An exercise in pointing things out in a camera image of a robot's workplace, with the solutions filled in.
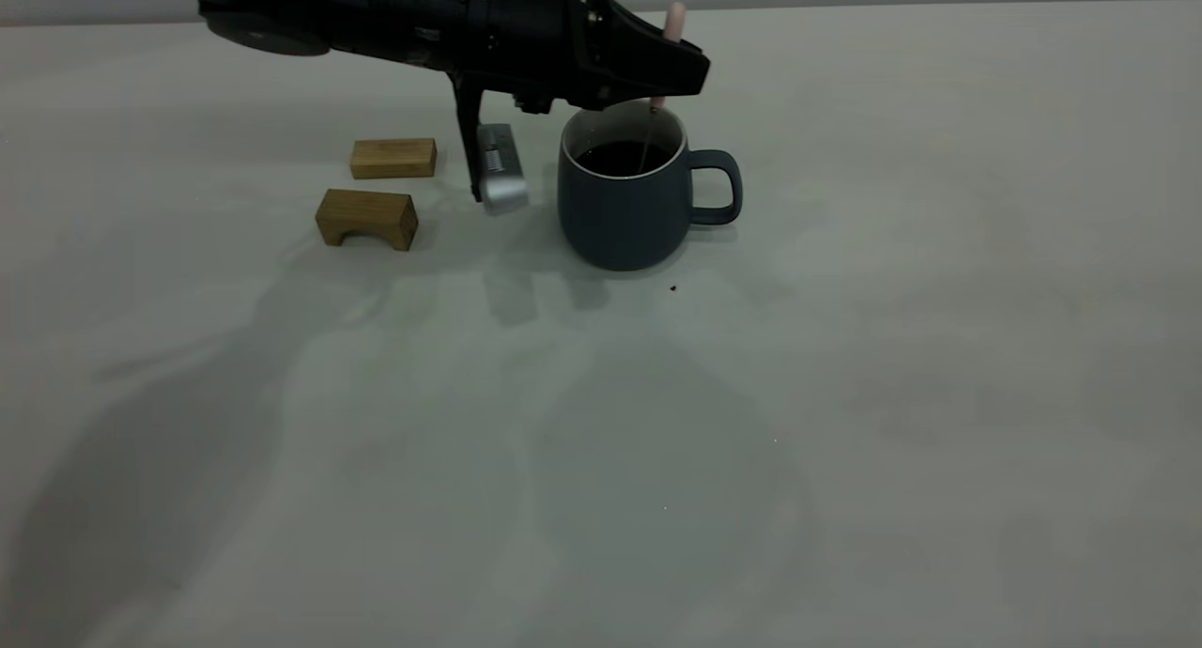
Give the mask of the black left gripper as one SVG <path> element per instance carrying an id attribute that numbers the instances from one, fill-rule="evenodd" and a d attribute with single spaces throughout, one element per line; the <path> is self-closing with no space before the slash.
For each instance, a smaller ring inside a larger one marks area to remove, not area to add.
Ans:
<path id="1" fill-rule="evenodd" d="M 614 0 L 459 0 L 456 113 L 477 115 L 486 91 L 522 112 L 566 100 L 602 115 L 677 115 L 704 91 L 708 57 L 683 40 L 686 5 L 655 26 Z M 618 87 L 607 88 L 607 75 Z"/>

